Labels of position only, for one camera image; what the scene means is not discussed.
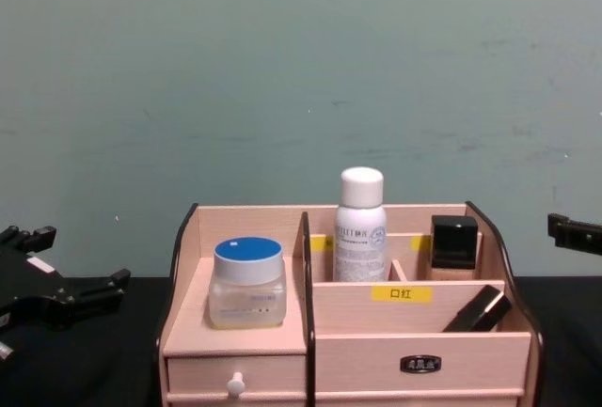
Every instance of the black table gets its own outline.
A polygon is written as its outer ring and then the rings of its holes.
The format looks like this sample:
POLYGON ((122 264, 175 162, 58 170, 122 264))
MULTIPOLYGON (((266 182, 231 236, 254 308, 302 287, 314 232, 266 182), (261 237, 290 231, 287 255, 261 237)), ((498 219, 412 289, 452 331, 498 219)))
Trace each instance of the black table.
MULTIPOLYGON (((540 405, 602 405, 602 277, 519 277, 546 342, 540 405)), ((134 278, 118 314, 58 332, 0 336, 15 358, 0 368, 0 406, 157 406, 152 363, 166 278, 134 278)))

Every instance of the white drawer knob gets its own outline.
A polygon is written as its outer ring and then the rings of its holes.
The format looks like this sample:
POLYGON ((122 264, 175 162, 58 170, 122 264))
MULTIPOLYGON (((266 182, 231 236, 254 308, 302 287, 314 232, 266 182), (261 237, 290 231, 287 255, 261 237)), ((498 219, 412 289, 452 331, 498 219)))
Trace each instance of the white drawer knob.
POLYGON ((228 394, 233 398, 238 398, 241 393, 245 391, 245 382, 243 381, 243 374, 241 372, 235 372, 232 378, 229 380, 228 394))

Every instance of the black clamp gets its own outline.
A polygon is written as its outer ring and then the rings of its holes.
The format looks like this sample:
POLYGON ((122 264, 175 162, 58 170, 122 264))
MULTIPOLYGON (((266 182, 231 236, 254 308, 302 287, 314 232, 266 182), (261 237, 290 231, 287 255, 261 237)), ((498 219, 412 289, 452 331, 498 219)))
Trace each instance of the black clamp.
POLYGON ((547 216, 547 235, 556 240, 556 247, 602 255, 602 226, 552 213, 547 216))
POLYGON ((0 333, 31 322, 69 327, 119 309, 130 272, 122 269, 72 287, 55 268, 30 254, 52 247, 55 236, 54 227, 30 233, 11 226, 0 232, 0 333))

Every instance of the yellow sticker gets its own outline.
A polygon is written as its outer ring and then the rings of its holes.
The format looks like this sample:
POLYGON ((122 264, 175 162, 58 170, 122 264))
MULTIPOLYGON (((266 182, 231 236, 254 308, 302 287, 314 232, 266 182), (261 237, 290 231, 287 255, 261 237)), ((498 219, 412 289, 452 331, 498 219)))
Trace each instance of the yellow sticker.
POLYGON ((429 252, 431 250, 431 235, 413 236, 410 247, 418 252, 429 252))
POLYGON ((428 304, 433 297, 431 287, 412 287, 407 285, 388 285, 372 287, 374 302, 418 302, 428 304))
POLYGON ((332 236, 315 235, 311 237, 309 245, 314 252, 325 252, 334 248, 334 240, 332 236))

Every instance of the desk organizer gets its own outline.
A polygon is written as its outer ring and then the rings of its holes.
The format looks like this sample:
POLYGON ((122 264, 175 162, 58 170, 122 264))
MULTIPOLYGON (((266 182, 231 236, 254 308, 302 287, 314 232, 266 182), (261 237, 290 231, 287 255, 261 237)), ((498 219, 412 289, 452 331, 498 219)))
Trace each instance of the desk organizer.
POLYGON ((502 238, 481 211, 470 202, 387 205, 388 281, 334 283, 336 208, 192 207, 176 241, 157 337, 165 407, 537 404, 543 340, 518 297, 502 238), (434 214, 477 220, 478 279, 419 281, 434 214), (236 236, 282 244, 287 314, 279 327, 215 330, 208 323, 214 247, 236 236), (486 284, 513 304, 496 329, 442 333, 486 284), (413 368, 438 370, 401 371, 408 359, 413 368), (235 373, 245 383, 238 398, 227 390, 235 373))

